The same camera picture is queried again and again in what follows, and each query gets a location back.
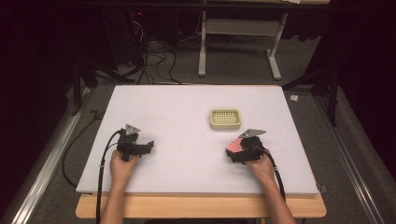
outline gray carpet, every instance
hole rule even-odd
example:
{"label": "gray carpet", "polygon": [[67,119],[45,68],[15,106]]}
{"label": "gray carpet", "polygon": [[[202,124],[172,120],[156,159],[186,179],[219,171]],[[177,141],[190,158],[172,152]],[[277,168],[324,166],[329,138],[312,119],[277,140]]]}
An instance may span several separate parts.
{"label": "gray carpet", "polygon": [[[276,59],[282,75],[281,81],[273,81],[269,64],[264,58],[263,47],[270,46],[267,38],[260,38],[253,42],[231,41],[221,49],[208,49],[206,77],[198,77],[197,46],[183,46],[179,48],[151,46],[151,50],[173,50],[177,54],[175,68],[172,70],[173,77],[183,83],[204,84],[276,84],[283,85],[303,74],[306,65],[315,49],[317,40],[299,42],[295,39],[282,40]],[[221,46],[221,40],[214,39],[210,45]],[[168,76],[168,70],[172,66],[172,54],[166,54],[165,63],[159,66],[159,73],[163,77]],[[149,75],[142,77],[142,82],[155,83],[169,82],[157,74],[155,64],[159,60],[156,56],[149,57],[150,64],[147,72]],[[71,139],[94,118],[91,111],[99,113],[106,110],[107,103],[114,89],[112,81],[101,80],[99,87],[93,92],[86,109]],[[306,223],[370,223],[361,202],[352,186],[345,167],[337,152],[336,144],[332,138],[330,129],[325,118],[321,115],[318,106],[311,96],[308,88],[303,86],[300,90],[285,91],[288,99],[290,112],[294,118],[297,130],[300,134],[306,155],[310,161],[316,180],[321,186],[327,188],[322,194],[327,207],[327,215],[323,218],[308,219]],[[291,94],[299,95],[299,101],[290,100]],[[350,110],[345,96],[340,93],[337,106],[338,130],[343,136],[357,167],[367,182],[368,188],[374,196],[385,223],[396,220],[396,186],[394,179],[386,170],[382,161],[375,154],[370,141],[362,131],[359,122]],[[70,178],[76,183],[82,174],[85,162],[89,156],[91,146],[100,127],[101,120],[96,120],[70,147],[67,154],[65,168]],[[21,206],[23,197],[28,192],[38,174],[40,167],[49,155],[51,144],[43,151],[35,169],[21,189],[20,197],[16,198],[2,223],[10,223]],[[49,185],[31,215],[28,223],[94,223],[94,220],[79,219],[75,215],[79,194],[67,184],[62,175],[59,164],[54,171]],[[137,223],[138,220],[125,220],[125,223]]]}

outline white table surface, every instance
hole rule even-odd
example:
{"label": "white table surface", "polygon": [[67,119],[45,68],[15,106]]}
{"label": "white table surface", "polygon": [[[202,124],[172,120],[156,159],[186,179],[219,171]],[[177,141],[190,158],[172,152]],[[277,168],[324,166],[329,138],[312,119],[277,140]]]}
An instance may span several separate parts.
{"label": "white table surface", "polygon": [[[209,112],[237,108],[239,130],[214,131]],[[139,159],[127,192],[259,194],[248,166],[232,163],[225,147],[247,129],[260,135],[278,166],[287,194],[317,194],[316,181],[278,86],[117,86],[96,135],[77,191],[97,191],[99,164],[111,134],[125,124],[139,128],[137,143],[154,140]],[[109,191],[110,156],[106,154],[103,192]]]}

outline perforated tray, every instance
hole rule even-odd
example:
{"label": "perforated tray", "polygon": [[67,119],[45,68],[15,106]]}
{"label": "perforated tray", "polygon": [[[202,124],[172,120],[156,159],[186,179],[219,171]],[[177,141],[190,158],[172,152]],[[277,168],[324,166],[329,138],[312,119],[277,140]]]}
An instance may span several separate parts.
{"label": "perforated tray", "polygon": [[237,109],[213,109],[210,111],[210,128],[213,130],[238,130],[241,116]]}

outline hand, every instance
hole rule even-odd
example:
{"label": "hand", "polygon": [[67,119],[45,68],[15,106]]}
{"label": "hand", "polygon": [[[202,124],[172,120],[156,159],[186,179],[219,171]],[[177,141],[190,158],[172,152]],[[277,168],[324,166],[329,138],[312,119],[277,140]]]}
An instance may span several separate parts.
{"label": "hand", "polygon": [[262,182],[275,182],[274,178],[274,166],[271,163],[268,156],[265,154],[263,157],[257,161],[247,161],[246,164],[253,171],[254,175]]}
{"label": "hand", "polygon": [[110,162],[113,187],[125,189],[138,159],[138,156],[133,156],[129,161],[123,161],[121,153],[116,149],[113,151]]}

